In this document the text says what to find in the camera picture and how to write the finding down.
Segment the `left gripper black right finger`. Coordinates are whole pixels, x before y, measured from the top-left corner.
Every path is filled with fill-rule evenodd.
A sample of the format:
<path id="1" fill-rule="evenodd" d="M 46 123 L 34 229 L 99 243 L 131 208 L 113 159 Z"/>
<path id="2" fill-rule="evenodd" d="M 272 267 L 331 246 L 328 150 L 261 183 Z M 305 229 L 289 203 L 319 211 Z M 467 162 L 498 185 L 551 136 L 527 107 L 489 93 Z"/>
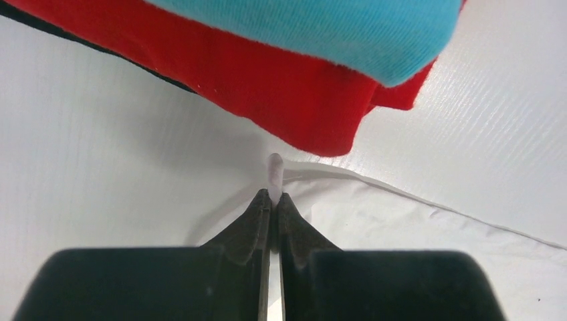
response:
<path id="1" fill-rule="evenodd" d="M 458 251 L 343 250 L 299 213 L 276 209 L 285 320 L 503 320 L 479 264 Z"/>

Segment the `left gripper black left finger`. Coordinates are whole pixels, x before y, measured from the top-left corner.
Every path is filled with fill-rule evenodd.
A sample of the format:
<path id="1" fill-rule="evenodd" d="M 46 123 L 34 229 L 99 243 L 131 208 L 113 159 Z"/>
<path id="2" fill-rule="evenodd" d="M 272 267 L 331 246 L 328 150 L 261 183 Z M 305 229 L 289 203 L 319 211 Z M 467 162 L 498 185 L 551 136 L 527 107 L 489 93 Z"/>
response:
<path id="1" fill-rule="evenodd" d="M 265 320 L 271 200 L 198 247 L 65 249 L 39 269 L 15 320 Z"/>

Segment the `white t shirt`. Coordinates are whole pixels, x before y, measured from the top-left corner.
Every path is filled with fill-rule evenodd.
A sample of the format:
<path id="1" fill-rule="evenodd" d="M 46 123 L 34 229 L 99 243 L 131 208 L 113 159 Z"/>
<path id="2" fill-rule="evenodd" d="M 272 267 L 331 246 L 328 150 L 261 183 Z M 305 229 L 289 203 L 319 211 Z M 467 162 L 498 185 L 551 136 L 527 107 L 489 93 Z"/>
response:
<path id="1" fill-rule="evenodd" d="M 566 319 L 566 250 L 408 197 L 351 171 L 287 160 L 283 189 L 343 249 L 453 250 L 486 273 L 508 320 Z"/>

